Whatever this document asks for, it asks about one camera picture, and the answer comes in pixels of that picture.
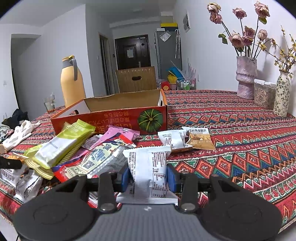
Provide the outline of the dried pink roses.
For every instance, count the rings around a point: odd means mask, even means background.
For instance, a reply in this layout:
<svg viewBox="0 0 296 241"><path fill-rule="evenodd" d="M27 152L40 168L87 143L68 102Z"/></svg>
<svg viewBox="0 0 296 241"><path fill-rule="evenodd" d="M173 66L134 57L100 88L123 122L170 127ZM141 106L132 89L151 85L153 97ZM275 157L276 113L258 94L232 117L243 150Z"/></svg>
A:
<svg viewBox="0 0 296 241"><path fill-rule="evenodd" d="M257 14L256 28L243 25L243 19L247 17L246 11L242 8L234 8L232 10L234 16L240 22L240 32L231 32L227 28L221 15L221 6L217 3L208 3L207 11L209 12L210 22L221 25L224 32L218 35L221 42L225 45L231 44L235 49L238 57L249 57L257 59L261 51L265 51L266 43L269 41L267 30L259 29L259 24L267 24L267 18L270 17L269 7L257 1L254 4L254 10Z"/></svg>

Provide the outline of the orange oat crisp packet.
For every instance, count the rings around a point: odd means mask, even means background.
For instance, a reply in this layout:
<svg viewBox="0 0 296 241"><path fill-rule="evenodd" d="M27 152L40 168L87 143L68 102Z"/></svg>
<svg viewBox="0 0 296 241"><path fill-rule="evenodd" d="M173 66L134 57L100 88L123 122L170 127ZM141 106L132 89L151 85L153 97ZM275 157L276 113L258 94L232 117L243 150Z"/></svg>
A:
<svg viewBox="0 0 296 241"><path fill-rule="evenodd" d="M183 126L188 141L186 144L191 145L193 149L199 150L215 150L215 145L211 140L208 128L190 128Z"/></svg>

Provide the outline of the floral ceramic vase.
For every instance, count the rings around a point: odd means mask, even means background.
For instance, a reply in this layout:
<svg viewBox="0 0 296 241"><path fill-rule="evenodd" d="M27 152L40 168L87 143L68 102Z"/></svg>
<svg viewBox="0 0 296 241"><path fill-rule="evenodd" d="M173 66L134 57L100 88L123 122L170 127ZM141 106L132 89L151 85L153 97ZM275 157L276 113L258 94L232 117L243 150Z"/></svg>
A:
<svg viewBox="0 0 296 241"><path fill-rule="evenodd" d="M276 83L273 113L282 118L287 116L290 99L290 88L291 85L288 78L288 73L281 71Z"/></svg>

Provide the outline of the silver white snack packet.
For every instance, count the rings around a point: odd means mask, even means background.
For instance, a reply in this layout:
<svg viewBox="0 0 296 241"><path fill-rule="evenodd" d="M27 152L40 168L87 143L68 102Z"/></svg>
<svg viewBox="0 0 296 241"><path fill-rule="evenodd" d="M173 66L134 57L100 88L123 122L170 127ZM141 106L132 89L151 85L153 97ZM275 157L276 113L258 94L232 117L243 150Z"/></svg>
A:
<svg viewBox="0 0 296 241"><path fill-rule="evenodd" d="M22 203L26 203L37 196L43 182L35 170L29 169L28 173L23 175L16 184L15 198Z"/></svg>

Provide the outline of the red gift box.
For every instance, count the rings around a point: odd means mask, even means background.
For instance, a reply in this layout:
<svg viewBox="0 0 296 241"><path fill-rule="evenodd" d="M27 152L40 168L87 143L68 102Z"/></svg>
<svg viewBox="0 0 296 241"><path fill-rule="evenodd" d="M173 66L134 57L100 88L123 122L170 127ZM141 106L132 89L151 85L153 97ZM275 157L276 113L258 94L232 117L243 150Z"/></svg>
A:
<svg viewBox="0 0 296 241"><path fill-rule="evenodd" d="M171 90L171 85L168 81L162 81L161 82L161 89L163 91Z"/></svg>

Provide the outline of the yellow blossom branches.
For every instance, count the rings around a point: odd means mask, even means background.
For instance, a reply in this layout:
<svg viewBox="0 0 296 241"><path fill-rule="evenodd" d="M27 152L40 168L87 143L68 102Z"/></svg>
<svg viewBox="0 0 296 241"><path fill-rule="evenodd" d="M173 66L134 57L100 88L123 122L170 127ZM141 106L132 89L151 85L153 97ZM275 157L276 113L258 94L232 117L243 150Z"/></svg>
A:
<svg viewBox="0 0 296 241"><path fill-rule="evenodd" d="M293 68L295 67L295 37L288 34L281 25L282 33L281 42L278 44L273 38L266 38L258 41L260 51L274 58L274 65L278 67L280 72L288 75L290 79L293 78Z"/></svg>

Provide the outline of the yellow thermos jug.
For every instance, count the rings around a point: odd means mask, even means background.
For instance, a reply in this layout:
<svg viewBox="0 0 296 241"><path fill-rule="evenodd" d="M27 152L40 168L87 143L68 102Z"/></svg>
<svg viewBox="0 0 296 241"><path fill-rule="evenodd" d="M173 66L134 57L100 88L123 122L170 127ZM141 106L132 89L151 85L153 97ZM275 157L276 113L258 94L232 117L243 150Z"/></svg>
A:
<svg viewBox="0 0 296 241"><path fill-rule="evenodd" d="M66 107L86 98L82 74L74 55L62 59L61 87Z"/></svg>

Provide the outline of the white work glove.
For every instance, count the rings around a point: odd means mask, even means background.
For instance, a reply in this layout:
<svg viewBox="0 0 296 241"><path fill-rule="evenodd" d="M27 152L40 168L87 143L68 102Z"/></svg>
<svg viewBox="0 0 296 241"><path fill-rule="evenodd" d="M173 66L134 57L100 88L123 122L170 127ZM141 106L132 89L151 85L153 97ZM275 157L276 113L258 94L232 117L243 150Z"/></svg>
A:
<svg viewBox="0 0 296 241"><path fill-rule="evenodd" d="M25 120L20 126L16 126L12 135L1 143L1 154L7 153L16 147L20 142L30 137L32 135L32 131L40 124L40 121L32 123L29 120Z"/></svg>

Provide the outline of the patterned red tablecloth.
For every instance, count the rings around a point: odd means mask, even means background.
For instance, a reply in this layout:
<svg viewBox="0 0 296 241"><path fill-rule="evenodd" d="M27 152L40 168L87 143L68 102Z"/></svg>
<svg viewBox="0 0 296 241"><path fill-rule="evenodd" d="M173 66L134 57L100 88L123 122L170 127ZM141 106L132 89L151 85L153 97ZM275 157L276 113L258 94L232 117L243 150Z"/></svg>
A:
<svg viewBox="0 0 296 241"><path fill-rule="evenodd" d="M295 224L295 117L282 118L236 92L219 90L165 91L168 129L208 128L216 150L171 154L179 172L200 178L217 174L274 204L282 215L282 230ZM8 152L18 157L55 136L51 118L65 107L35 120L41 125ZM22 205L15 188L1 180L1 216L11 221Z"/></svg>

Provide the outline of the dark entrance door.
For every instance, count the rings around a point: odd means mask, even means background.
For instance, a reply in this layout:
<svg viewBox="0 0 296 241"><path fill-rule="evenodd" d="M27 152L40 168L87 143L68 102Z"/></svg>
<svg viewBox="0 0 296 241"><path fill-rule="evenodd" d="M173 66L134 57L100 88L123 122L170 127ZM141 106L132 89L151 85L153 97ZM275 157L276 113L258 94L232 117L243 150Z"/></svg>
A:
<svg viewBox="0 0 296 241"><path fill-rule="evenodd" d="M115 39L118 70L151 67L148 35Z"/></svg>

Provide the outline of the pink textured vase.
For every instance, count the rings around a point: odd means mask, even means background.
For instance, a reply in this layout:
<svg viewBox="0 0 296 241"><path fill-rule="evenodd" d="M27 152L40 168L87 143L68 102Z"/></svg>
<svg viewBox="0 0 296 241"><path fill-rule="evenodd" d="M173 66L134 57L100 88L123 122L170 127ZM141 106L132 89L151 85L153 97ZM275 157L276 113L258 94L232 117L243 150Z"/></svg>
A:
<svg viewBox="0 0 296 241"><path fill-rule="evenodd" d="M254 80L257 78L257 60L247 56L236 57L237 96L254 100Z"/></svg>

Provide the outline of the green white snack bar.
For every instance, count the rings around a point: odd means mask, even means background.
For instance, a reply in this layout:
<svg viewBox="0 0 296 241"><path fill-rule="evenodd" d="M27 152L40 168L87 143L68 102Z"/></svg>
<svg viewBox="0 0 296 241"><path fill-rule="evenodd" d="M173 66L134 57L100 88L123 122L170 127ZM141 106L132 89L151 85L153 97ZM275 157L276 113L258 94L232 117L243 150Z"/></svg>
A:
<svg viewBox="0 0 296 241"><path fill-rule="evenodd" d="M94 131L95 126L77 120L75 123L67 125L56 137L44 143L36 154L25 160L25 163L31 168L51 169L83 138Z"/></svg>

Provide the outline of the wooden chair back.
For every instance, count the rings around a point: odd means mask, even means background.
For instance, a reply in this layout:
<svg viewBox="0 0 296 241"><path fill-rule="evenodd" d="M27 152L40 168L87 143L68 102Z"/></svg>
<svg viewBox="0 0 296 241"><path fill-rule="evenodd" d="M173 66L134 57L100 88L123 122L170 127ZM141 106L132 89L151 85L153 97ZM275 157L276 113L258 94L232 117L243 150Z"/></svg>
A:
<svg viewBox="0 0 296 241"><path fill-rule="evenodd" d="M115 73L120 93L157 89L154 67L116 70Z"/></svg>

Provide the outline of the pink snack packet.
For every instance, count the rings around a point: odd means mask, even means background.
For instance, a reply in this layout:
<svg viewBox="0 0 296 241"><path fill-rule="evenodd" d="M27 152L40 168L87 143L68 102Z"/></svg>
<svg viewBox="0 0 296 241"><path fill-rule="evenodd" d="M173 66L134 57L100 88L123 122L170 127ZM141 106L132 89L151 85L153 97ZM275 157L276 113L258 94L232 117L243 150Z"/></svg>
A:
<svg viewBox="0 0 296 241"><path fill-rule="evenodd" d="M126 142L127 144L132 144L133 141L140 135L140 131L131 130L129 128L122 128L119 126L112 126L109 125L108 130L105 134L103 134L102 137L99 138L98 141L96 141L91 148L95 148L98 145L102 144L106 140L109 140L111 138L117 137Z"/></svg>

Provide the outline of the red white snack bag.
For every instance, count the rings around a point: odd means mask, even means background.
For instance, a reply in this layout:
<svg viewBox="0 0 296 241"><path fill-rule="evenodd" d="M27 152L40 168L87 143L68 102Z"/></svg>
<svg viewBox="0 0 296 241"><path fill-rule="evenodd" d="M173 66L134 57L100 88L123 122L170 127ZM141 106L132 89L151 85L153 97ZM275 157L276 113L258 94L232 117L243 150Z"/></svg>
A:
<svg viewBox="0 0 296 241"><path fill-rule="evenodd" d="M85 156L53 167L52 171L60 182L77 175L95 178L105 172L118 172L127 163L123 151L135 147L134 143L127 144L120 138L114 137L98 145Z"/></svg>

